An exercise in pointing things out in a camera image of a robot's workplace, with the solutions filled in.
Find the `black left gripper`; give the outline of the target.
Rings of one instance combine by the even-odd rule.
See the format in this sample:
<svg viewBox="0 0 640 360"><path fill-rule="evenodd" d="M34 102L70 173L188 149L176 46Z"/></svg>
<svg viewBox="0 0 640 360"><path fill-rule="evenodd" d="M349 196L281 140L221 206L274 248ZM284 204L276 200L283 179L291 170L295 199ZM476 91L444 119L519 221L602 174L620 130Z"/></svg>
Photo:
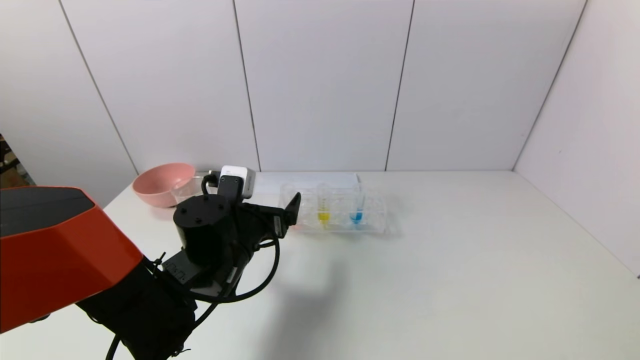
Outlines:
<svg viewBox="0 0 640 360"><path fill-rule="evenodd" d="M240 203L238 216L242 233L254 241L283 239L288 226L295 226L302 201L302 194L296 192L285 210L278 207Z"/></svg>

